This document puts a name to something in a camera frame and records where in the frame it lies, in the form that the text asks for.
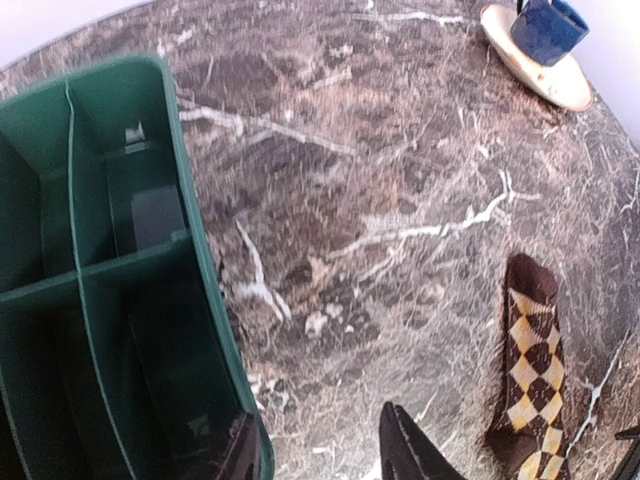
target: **white wall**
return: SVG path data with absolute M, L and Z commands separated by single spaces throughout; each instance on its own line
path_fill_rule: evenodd
M 591 32 L 574 55 L 640 147 L 640 0 L 569 0 Z
M 0 69 L 83 25 L 149 0 L 0 0 Z

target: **blue mug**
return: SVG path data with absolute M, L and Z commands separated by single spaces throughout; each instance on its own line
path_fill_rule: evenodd
M 563 0 L 529 0 L 511 26 L 511 39 L 529 58 L 552 67 L 586 35 L 589 27 Z

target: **marble table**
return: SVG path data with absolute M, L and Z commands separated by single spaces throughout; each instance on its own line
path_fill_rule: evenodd
M 599 98 L 567 113 L 517 83 L 482 5 L 159 1 L 0 73 L 6 98 L 113 54 L 168 59 L 278 479 L 374 479 L 384 400 L 470 480 L 500 478 L 482 436 L 514 251 L 561 284 L 573 477 L 627 448 L 639 157 Z

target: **black object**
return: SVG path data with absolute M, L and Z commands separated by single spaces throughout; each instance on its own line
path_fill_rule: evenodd
M 134 195 L 131 212 L 137 250 L 161 245 L 186 227 L 175 185 Z
M 382 480 L 464 480 L 400 405 L 380 415 Z
M 618 464 L 611 480 L 636 480 L 640 478 L 640 425 L 616 433 L 616 440 L 634 440 L 634 442 Z

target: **cream saucer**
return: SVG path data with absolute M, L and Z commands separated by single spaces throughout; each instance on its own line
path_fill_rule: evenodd
M 543 67 L 527 57 L 511 40 L 515 10 L 498 4 L 482 9 L 480 23 L 505 65 L 520 81 L 559 107 L 582 112 L 593 103 L 593 92 L 578 62 L 566 55 L 553 67 Z

